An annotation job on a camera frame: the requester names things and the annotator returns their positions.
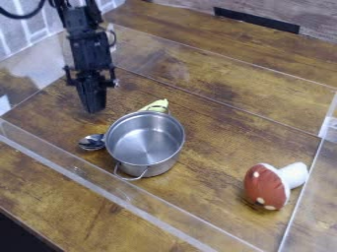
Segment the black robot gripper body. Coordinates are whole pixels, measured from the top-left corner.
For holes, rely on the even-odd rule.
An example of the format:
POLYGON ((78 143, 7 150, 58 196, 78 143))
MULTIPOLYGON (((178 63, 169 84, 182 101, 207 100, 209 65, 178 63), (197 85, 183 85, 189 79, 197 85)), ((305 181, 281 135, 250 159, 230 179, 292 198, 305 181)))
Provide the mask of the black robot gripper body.
POLYGON ((64 65, 66 80, 80 89, 106 89, 118 81, 111 56, 116 33, 107 31, 100 23, 103 18, 96 6, 66 6, 62 10, 71 54, 64 65))

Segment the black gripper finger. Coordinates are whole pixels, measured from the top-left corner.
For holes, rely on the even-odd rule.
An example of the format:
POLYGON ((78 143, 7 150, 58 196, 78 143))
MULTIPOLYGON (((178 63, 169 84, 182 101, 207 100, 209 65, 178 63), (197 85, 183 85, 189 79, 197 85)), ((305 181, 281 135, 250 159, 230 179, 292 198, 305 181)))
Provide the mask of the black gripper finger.
POLYGON ((107 87, 102 82, 95 83, 94 88, 94 111, 99 112, 107 105, 107 87))
POLYGON ((94 107, 92 107, 91 87, 86 83, 78 83, 76 84, 76 91, 78 91, 79 98, 80 98, 84 109, 87 110, 88 113, 92 113, 94 107))

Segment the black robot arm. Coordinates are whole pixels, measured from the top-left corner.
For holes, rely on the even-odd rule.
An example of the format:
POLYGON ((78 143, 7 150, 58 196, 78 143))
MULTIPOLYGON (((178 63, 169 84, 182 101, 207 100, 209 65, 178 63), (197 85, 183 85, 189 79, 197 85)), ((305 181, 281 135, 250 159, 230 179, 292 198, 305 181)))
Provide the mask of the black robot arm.
POLYGON ((76 88, 88 113, 107 106, 107 88, 118 84, 110 41, 102 12, 95 0, 72 6, 70 0, 48 0, 56 9, 71 50, 71 61, 64 65, 66 83, 76 88))

